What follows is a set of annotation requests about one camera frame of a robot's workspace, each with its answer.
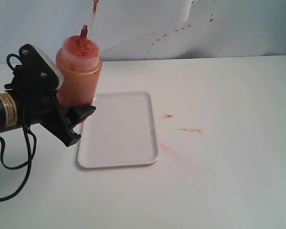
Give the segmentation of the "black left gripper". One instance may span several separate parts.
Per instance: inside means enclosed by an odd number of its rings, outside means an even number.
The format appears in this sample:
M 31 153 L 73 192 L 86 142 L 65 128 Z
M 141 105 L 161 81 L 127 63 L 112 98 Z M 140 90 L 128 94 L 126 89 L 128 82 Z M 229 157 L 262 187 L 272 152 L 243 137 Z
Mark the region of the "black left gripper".
M 23 124 L 29 126 L 39 123 L 67 147 L 76 144 L 81 135 L 74 132 L 73 128 L 92 115 L 96 107 L 85 105 L 62 108 L 56 96 L 57 91 L 29 88 L 25 82 L 23 65 L 12 67 L 12 73 L 14 77 L 5 88 L 11 89 L 21 99 L 25 118 Z

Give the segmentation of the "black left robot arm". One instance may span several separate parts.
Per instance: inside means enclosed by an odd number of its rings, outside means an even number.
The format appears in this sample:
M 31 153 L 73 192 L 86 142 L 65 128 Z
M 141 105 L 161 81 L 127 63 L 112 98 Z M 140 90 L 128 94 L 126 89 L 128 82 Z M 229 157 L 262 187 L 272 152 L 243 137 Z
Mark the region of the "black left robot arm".
M 16 65 L 11 83 L 0 92 L 0 133 L 40 124 L 66 146 L 76 144 L 81 135 L 74 127 L 96 110 L 92 105 L 63 108 L 57 99 L 61 80 L 52 70 L 40 72 Z

